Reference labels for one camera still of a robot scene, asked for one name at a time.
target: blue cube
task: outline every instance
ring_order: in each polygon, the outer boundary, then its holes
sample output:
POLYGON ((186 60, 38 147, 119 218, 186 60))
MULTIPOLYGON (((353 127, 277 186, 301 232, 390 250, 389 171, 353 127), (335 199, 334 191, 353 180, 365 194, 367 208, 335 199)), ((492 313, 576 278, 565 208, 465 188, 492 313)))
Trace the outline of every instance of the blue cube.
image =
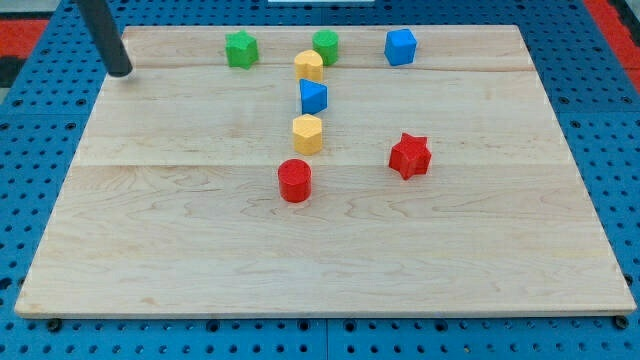
POLYGON ((416 54, 418 42, 409 29, 394 30, 387 33, 384 55, 391 66, 411 64, 416 54))
POLYGON ((300 79, 300 100, 303 114, 315 114, 327 108, 327 87, 307 79, 300 79))

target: blue pegboard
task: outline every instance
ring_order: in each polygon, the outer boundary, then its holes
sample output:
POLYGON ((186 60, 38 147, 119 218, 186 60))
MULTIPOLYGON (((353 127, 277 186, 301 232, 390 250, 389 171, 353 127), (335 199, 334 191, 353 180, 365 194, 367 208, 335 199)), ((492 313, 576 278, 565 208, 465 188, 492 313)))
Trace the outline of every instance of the blue pegboard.
MULTIPOLYGON (((579 1, 111 0, 125 25, 520 26, 631 290, 640 283, 640 98, 579 1)), ((640 358, 627 318, 28 321, 13 312, 105 70, 63 0, 0 106, 0 358, 640 358)))

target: green cube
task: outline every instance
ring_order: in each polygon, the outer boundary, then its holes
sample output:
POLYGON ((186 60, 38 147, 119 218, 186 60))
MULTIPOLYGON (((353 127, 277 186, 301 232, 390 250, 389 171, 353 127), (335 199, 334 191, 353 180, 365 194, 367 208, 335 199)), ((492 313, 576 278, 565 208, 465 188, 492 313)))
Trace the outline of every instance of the green cube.
POLYGON ((338 34, 320 30, 313 35, 313 50, 320 54, 322 63, 331 66, 338 61, 338 34))
POLYGON ((226 39, 225 50, 230 67, 249 69, 254 62, 258 61, 258 42, 246 31, 227 34, 226 39))

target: yellow pentagonal block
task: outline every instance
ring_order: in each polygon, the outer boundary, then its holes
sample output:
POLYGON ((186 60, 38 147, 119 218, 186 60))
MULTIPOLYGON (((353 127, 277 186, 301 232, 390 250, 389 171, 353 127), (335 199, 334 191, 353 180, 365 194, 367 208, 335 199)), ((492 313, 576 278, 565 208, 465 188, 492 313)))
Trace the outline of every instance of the yellow pentagonal block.
POLYGON ((296 80, 305 78, 311 81, 322 81, 322 56, 313 50, 303 51, 293 60, 296 69, 296 80))
POLYGON ((293 119, 293 148, 302 155, 322 150, 322 120, 305 114, 293 119))

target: toy block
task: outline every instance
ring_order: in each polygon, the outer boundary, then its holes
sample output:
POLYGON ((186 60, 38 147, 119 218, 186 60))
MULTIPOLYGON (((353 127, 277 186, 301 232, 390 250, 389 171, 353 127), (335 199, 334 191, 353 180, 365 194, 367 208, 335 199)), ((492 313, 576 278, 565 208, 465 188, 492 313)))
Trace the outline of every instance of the toy block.
POLYGON ((293 119, 293 148, 302 155, 322 150, 322 120, 305 114, 293 119))
POLYGON ((322 81, 322 57, 313 50, 307 50, 296 55, 293 60, 296 70, 296 80, 301 78, 311 81, 322 81))
POLYGON ((227 34, 226 39, 225 51, 229 67, 249 69, 254 62, 258 61, 258 42, 246 31, 227 34))
POLYGON ((300 102, 303 114, 315 114, 327 108, 327 87, 307 79, 300 79, 300 102))
POLYGON ((300 159, 289 159, 278 168, 280 196, 288 202, 301 202, 311 195, 311 168, 300 159))
POLYGON ((409 29, 394 30, 387 33, 384 55, 391 66, 411 64, 416 54, 418 42, 409 29))
POLYGON ((338 61, 338 34, 331 30, 320 30, 313 34, 313 50, 320 54, 325 66, 338 61))
POLYGON ((391 149, 389 167, 397 170, 403 179, 416 174, 426 174, 431 161, 426 137, 414 137, 402 133, 399 143, 391 149))

